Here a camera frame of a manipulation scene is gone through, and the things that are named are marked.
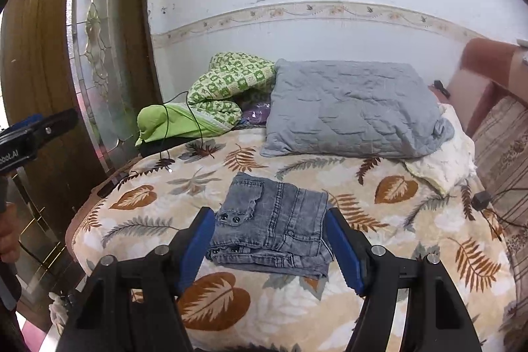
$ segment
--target folded jeans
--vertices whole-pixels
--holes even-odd
[[[206,257],[240,270],[328,276],[324,192],[238,173],[216,214]]]

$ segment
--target power adapter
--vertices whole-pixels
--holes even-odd
[[[492,201],[492,195],[487,191],[477,192],[471,199],[471,206],[474,210],[482,211],[486,209]]]

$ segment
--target floral bedspread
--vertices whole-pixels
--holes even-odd
[[[491,212],[474,212],[469,180],[445,198],[406,171],[379,158],[259,155],[264,129],[229,132],[152,155],[100,201],[73,236],[87,273],[106,254],[118,260],[144,256],[168,244],[202,206],[217,210],[238,171],[324,190],[349,224],[393,254],[440,255],[466,303],[484,350],[503,350],[503,324],[515,304],[501,229]],[[401,342],[407,292],[400,290],[388,351]],[[140,300],[141,292],[134,299]],[[347,288],[332,262],[328,279],[245,272],[204,260],[178,306],[194,346],[219,350],[254,343],[286,350],[342,351],[363,300]]]

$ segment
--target wallpaper border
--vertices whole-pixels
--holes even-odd
[[[373,21],[425,30],[463,43],[483,38],[463,26],[418,11],[361,2],[292,2],[246,8],[152,34],[152,47],[165,48],[186,39],[249,24],[285,20]]]

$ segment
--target green patterned blanket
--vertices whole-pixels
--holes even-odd
[[[242,116],[234,96],[270,93],[275,80],[274,63],[242,52],[213,56],[209,71],[189,89],[186,103],[166,103],[143,108],[137,117],[139,139],[151,142],[171,136],[186,138],[219,136],[231,130]]]

